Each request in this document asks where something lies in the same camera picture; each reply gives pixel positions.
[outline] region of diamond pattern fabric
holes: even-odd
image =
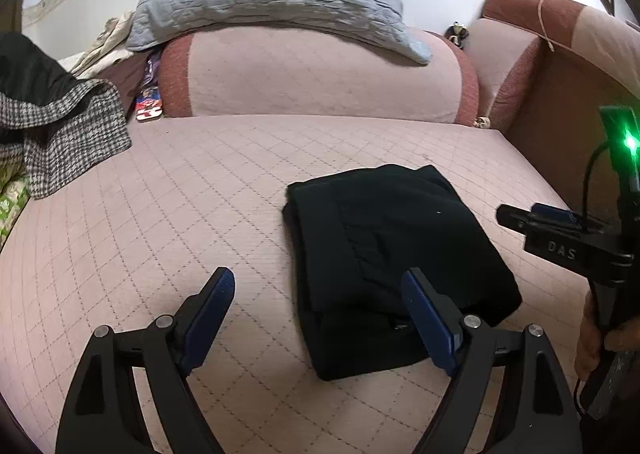
[[[357,167],[438,167],[513,270],[524,303],[505,326],[542,325],[568,380],[586,281],[522,251],[497,226],[501,202],[564,206],[495,130],[332,116],[236,115],[130,126],[133,146],[32,200],[0,254],[0,392],[52,454],[92,330],[173,313],[221,265],[236,298],[206,363],[188,378],[227,454],[408,454],[449,379],[425,360],[322,382],[294,316],[280,210],[286,186]],[[468,452],[497,402],[494,370]],[[170,449],[143,371],[136,383],[159,452]]]

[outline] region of black cable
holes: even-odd
[[[596,148],[596,150],[593,151],[591,157],[589,158],[589,163],[587,163],[587,169],[584,172],[584,179],[582,180],[582,230],[587,229],[587,202],[589,196],[589,180],[591,179],[593,164],[596,163],[598,157],[608,148],[609,142],[600,144]]]
[[[575,407],[575,410],[580,415],[580,418],[582,418],[585,413],[582,410],[582,408],[580,407],[580,403],[578,402],[578,388],[579,387],[580,387],[580,378],[578,378],[578,381],[575,383],[575,387],[574,387],[574,407]]]

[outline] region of green led light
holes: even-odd
[[[631,151],[631,155],[635,157],[636,151],[638,151],[638,147],[640,147],[640,142],[638,142],[638,140],[636,140],[628,131],[625,135],[625,145]]]

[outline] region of black folded cloth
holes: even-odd
[[[293,183],[287,197],[298,318],[323,380],[426,358],[400,294],[409,268],[492,326],[522,302],[475,216],[431,165],[351,170]]]

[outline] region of human hand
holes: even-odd
[[[604,347],[609,351],[640,351],[640,316],[625,322],[610,331],[604,338]],[[595,305],[591,292],[584,301],[584,314],[580,324],[580,336],[575,351],[575,372],[586,381],[591,371],[600,363],[602,333],[595,323]]]

